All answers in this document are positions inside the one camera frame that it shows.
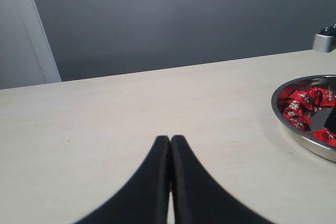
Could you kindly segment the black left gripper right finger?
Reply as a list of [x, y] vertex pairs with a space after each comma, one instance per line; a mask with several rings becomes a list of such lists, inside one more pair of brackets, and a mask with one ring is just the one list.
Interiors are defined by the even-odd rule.
[[186, 138], [171, 139], [175, 223], [271, 223], [229, 194], [203, 167]]

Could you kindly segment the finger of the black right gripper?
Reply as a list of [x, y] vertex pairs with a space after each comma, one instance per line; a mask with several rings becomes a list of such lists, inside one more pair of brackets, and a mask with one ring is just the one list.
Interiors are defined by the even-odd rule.
[[325, 121], [324, 127], [331, 133], [336, 133], [336, 106], [333, 107], [328, 118]]

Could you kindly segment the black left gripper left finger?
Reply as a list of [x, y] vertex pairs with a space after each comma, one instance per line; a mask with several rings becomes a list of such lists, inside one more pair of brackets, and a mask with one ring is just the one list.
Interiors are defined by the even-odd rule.
[[127, 183], [77, 223], [167, 223], [170, 182], [170, 140], [157, 136]]

